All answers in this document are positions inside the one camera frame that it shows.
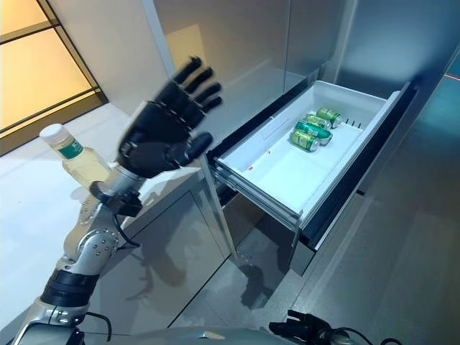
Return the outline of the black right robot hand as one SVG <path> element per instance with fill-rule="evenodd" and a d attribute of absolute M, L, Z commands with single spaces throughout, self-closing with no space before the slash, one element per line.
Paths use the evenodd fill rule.
<path fill-rule="evenodd" d="M 269 330 L 285 339 L 297 339 L 302 344 L 330 344 L 331 326 L 323 319 L 296 310 L 287 311 L 285 322 L 270 322 Z"/>

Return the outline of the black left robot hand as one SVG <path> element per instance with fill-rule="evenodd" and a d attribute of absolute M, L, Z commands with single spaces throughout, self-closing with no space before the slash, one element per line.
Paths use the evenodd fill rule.
<path fill-rule="evenodd" d="M 141 178 L 185 167 L 201 156 L 211 145 L 209 132 L 194 134 L 193 130 L 206 114 L 221 105 L 220 83 L 198 88 L 213 77 L 207 67 L 193 75 L 202 60 L 191 57 L 164 88 L 141 106 L 140 111 L 119 141 L 116 162 Z"/>

